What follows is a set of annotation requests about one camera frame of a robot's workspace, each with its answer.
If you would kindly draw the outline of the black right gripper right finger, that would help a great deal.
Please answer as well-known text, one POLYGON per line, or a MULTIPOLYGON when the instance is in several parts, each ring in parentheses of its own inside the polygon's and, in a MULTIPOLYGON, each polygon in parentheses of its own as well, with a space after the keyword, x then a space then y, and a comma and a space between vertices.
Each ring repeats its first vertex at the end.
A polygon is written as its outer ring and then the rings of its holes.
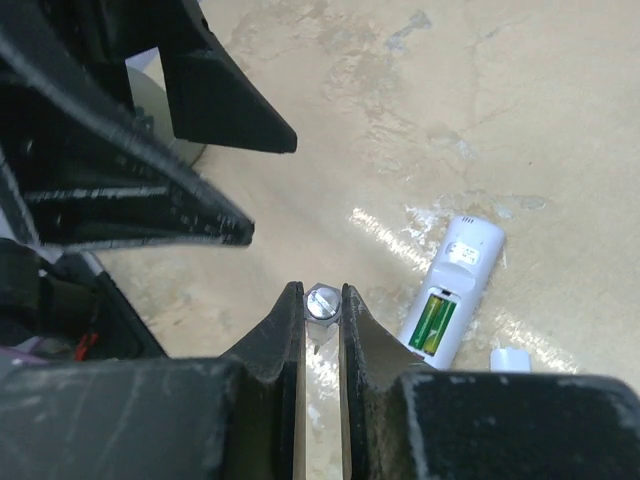
POLYGON ((594 375, 438 371, 342 289, 348 479, 635 479, 639 399, 594 375))

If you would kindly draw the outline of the clear handled screwdriver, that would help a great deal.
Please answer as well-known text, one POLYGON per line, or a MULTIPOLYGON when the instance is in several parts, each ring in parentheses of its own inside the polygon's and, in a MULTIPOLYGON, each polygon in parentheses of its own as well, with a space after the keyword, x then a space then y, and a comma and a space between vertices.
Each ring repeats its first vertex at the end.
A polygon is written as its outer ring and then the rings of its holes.
POLYGON ((323 283, 312 286, 303 296, 304 318, 313 353, 331 340, 338 332, 341 319, 341 290, 323 283))

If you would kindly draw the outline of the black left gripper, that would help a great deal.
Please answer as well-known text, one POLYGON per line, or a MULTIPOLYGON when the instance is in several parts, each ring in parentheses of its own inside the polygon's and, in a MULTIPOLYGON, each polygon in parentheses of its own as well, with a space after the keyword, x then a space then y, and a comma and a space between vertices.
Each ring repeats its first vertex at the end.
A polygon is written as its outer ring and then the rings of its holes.
POLYGON ((157 48, 176 137, 296 151, 198 3, 35 5, 45 17, 1 18, 1 209, 14 237, 69 252, 250 244, 253 222, 126 111, 126 61, 157 48))

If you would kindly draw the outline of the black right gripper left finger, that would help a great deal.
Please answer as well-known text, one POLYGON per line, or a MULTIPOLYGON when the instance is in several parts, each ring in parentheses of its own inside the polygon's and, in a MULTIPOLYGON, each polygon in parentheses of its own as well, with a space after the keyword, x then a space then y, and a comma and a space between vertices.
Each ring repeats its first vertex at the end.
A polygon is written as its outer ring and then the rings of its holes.
POLYGON ((301 479, 304 288, 219 357, 21 367, 1 383, 5 479, 301 479))

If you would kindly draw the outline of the white battery cover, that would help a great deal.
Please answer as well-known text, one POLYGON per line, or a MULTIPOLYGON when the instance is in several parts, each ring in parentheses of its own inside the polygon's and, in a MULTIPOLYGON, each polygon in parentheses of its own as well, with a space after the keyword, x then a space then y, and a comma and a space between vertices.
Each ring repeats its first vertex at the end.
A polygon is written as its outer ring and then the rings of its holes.
POLYGON ((490 353, 489 368, 491 372, 529 373, 532 371, 532 362, 526 350, 496 348, 490 353))

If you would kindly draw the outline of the green AA battery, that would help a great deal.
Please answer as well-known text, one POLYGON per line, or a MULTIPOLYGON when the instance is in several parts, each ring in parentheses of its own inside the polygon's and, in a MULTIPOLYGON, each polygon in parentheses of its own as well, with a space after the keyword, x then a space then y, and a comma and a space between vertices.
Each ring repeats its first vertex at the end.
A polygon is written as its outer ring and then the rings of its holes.
POLYGON ((427 340, 431 336, 432 327, 439 315, 444 300, 440 297, 430 295, 425 307, 419 317, 415 330, 409 340, 409 345, 416 349, 423 349, 427 340))
POLYGON ((427 354, 434 355, 436 353, 455 307, 456 304, 454 302, 444 300, 437 311, 433 322, 430 324, 429 332, 423 345, 423 350, 427 354))

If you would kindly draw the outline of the white remote control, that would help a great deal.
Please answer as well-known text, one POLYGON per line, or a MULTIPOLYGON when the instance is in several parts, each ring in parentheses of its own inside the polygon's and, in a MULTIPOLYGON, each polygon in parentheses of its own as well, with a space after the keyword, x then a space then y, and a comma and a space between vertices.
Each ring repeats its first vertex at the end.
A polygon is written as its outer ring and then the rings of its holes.
POLYGON ((429 366, 437 370, 451 367, 505 240, 503 229, 478 217, 457 216, 450 222, 398 335, 429 366), (430 295, 456 304, 434 355, 409 345, 430 295))

